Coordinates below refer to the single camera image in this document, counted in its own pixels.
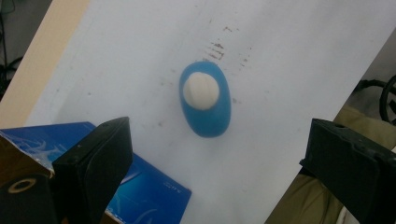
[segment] black object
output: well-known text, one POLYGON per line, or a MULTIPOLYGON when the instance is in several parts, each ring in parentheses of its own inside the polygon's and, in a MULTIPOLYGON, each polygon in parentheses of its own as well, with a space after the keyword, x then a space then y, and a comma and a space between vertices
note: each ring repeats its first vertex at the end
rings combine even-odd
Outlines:
MULTIPOLYGON (((393 125, 396 125, 396 119, 390 120, 388 116, 388 110, 387 110, 387 105, 388 105, 388 96, 389 93, 395 94, 392 90, 394 90, 393 85, 396 83, 396 75, 393 76, 389 82, 385 85, 384 90, 381 92, 381 97, 379 98, 379 115, 381 116, 381 119, 389 122, 393 125)), ((392 110, 394 114, 396 114, 396 102, 394 100, 390 100, 389 102, 389 107, 392 110)))
POLYGON ((395 223, 396 155, 342 125, 313 119, 300 164, 360 223, 395 223))
POLYGON ((396 102, 394 100, 390 100, 388 103, 389 94, 392 93, 393 95, 396 95, 396 88, 393 87, 395 83, 396 83, 396 75, 391 77, 388 82, 375 80, 375 79, 361 80, 352 93, 362 91, 369 87, 382 88, 383 90, 381 92, 381 96, 379 97, 379 115, 381 116, 382 120, 392 125, 396 125, 396 119, 390 120, 388 114, 388 107, 393 112, 393 114, 396 114, 396 102))
POLYGON ((0 101, 2 100, 6 90, 11 82, 12 78, 8 78, 7 74, 10 71, 16 71, 15 65, 20 63, 23 57, 17 58, 11 63, 7 60, 7 48, 6 48, 6 32, 3 20, 3 14, 7 14, 15 11, 14 0, 3 0, 0 1, 0 42, 2 42, 3 47, 3 64, 0 64, 0 101))
POLYGON ((99 223, 133 159, 129 119, 105 122, 52 163, 0 188, 0 223, 99 223))

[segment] blue holder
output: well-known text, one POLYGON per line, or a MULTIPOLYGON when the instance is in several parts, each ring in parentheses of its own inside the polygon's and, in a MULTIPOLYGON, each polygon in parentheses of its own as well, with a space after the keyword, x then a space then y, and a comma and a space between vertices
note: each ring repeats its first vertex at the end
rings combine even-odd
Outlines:
POLYGON ((215 63, 197 62, 189 65, 181 74, 178 93, 184 116, 196 134, 202 137, 217 137, 227 130, 231 119, 230 91, 224 74, 215 63), (196 72, 212 76, 219 85, 219 99, 207 110, 191 107, 184 98, 184 84, 189 76, 196 72))

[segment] blue box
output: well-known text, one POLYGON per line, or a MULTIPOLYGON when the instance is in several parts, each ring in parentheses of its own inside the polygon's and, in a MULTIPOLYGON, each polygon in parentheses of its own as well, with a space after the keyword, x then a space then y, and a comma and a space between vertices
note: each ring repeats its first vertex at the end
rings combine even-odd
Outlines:
MULTIPOLYGON (((95 128, 89 122, 0 130, 0 136, 53 173, 51 163, 95 128)), ((106 213, 121 223, 179 223, 191 191, 134 154, 106 213)))

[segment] hole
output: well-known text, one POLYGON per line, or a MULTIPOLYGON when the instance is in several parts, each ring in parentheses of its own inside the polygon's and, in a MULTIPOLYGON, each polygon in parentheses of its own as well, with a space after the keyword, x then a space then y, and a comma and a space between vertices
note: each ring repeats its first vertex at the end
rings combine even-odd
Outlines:
POLYGON ((35 185, 36 180, 34 178, 26 178, 22 179, 18 182, 15 182, 11 187, 8 188, 9 193, 21 193, 26 191, 35 185))
POLYGON ((342 124, 334 124, 335 127, 339 128, 339 129, 345 129, 346 126, 342 125, 342 124))

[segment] beige cloth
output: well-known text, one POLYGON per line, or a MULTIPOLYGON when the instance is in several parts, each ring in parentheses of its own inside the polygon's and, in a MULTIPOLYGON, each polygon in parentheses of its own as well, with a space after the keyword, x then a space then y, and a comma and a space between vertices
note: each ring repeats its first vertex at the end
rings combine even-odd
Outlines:
POLYGON ((359 224, 359 221, 350 214, 346 207, 343 207, 336 224, 359 224))
MULTIPOLYGON (((388 149, 396 146, 395 126, 367 118, 352 107, 344 106, 334 122, 388 149)), ((320 181, 311 176, 297 175, 265 223, 336 223, 343 207, 320 181)))

